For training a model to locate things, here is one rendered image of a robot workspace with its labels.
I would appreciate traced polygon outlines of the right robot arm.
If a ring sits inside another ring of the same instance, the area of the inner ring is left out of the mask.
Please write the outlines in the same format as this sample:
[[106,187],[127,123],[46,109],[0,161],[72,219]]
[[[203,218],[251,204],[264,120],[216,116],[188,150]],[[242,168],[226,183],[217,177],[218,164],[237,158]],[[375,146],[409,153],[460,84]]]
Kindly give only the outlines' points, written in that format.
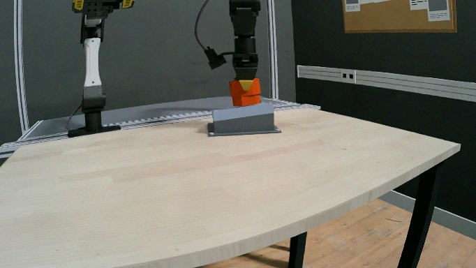
[[[102,126],[101,122],[101,110],[104,110],[106,96],[102,93],[102,84],[98,72],[98,51],[100,44],[103,42],[105,19],[110,13],[113,13],[113,10],[103,13],[82,14],[80,44],[83,44],[86,56],[86,78],[82,95],[85,128],[68,131],[68,137],[121,130],[119,125]],[[88,25],[96,25],[97,27],[87,27]]]

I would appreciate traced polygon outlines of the grey slotted metal rail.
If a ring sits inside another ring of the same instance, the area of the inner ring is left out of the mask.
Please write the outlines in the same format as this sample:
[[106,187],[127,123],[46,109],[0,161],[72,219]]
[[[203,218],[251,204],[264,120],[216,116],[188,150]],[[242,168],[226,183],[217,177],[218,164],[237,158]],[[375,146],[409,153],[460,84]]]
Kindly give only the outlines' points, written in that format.
[[[310,105],[310,104],[303,104],[302,106],[294,106],[294,107],[280,107],[280,108],[274,108],[274,111],[279,111],[279,110],[292,110],[292,109],[298,109],[298,108],[312,108],[316,110],[320,110],[320,106],[316,105]],[[141,125],[136,125],[136,126],[127,126],[127,127],[121,127],[121,130],[119,131],[124,131],[124,130],[129,130],[129,129],[134,129],[134,128],[144,128],[144,127],[149,127],[149,126],[159,126],[159,125],[164,125],[164,124],[174,124],[178,122],[183,122],[183,121],[193,121],[193,120],[200,120],[200,119],[211,119],[212,115],[209,116],[203,116],[203,117],[193,117],[193,118],[187,118],[187,119],[177,119],[177,120],[171,120],[171,121],[162,121],[162,122],[156,122],[156,123],[150,123],[150,124],[141,124]],[[5,157],[10,157],[10,155],[19,147],[22,145],[26,144],[36,144],[36,143],[41,143],[41,142],[50,142],[53,140],[63,140],[66,138],[74,138],[74,137],[68,137],[66,136],[61,136],[61,137],[52,137],[48,139],[42,139],[42,140],[34,140],[34,141],[29,141],[29,142],[21,142],[21,143],[16,143],[16,142],[10,142],[10,143],[5,143],[0,146],[0,158],[5,158]]]

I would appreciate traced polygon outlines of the light blue flat plate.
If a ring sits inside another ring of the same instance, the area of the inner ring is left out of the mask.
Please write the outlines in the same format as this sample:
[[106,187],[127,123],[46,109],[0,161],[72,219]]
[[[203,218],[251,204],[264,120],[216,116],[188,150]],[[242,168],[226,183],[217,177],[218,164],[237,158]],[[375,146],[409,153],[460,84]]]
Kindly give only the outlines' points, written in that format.
[[213,112],[214,121],[274,113],[273,103],[270,103],[270,104],[261,103],[261,104],[262,105],[253,105],[248,107],[244,107],[244,106],[240,106],[238,108],[231,107],[233,109],[215,111]]

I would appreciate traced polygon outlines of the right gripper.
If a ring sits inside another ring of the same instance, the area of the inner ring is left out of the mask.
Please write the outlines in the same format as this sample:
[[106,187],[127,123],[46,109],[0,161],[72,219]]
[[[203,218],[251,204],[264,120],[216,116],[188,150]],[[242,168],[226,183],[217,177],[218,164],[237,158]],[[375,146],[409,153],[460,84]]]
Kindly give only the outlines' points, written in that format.
[[73,0],[72,11],[74,13],[103,13],[106,10],[110,12],[110,10],[119,10],[121,2],[121,9],[132,8],[135,0]]

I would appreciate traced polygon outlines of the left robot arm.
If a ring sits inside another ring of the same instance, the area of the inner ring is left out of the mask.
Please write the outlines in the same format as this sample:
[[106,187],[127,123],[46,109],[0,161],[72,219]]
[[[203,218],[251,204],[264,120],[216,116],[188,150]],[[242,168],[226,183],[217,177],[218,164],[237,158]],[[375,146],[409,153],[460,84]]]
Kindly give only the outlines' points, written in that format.
[[[254,13],[255,5],[256,13]],[[260,9],[260,0],[229,0],[231,22],[235,29],[234,36],[238,36],[238,38],[251,38],[255,36],[254,28]],[[210,49],[208,46],[207,49],[208,51],[206,51],[206,53],[211,59],[208,64],[212,70],[226,64],[223,55],[236,54],[236,52],[223,52],[222,54],[217,55],[213,48]]]

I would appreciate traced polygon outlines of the orange-red peg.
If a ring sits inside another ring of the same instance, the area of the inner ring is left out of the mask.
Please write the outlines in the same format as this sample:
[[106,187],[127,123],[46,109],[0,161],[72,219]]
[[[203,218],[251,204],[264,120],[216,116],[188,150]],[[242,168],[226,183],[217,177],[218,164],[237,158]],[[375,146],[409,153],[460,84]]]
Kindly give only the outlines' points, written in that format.
[[260,83],[259,78],[253,80],[253,84],[248,91],[244,91],[239,80],[229,82],[230,95],[233,106],[256,105],[260,103]]

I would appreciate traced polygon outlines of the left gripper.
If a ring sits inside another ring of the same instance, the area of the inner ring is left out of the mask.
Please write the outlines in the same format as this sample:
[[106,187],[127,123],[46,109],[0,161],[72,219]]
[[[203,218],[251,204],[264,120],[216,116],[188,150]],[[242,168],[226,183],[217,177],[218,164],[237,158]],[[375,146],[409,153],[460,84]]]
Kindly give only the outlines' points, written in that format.
[[258,70],[259,58],[258,54],[254,54],[255,38],[235,38],[235,52],[236,54],[232,54],[232,65],[243,90],[248,91]]

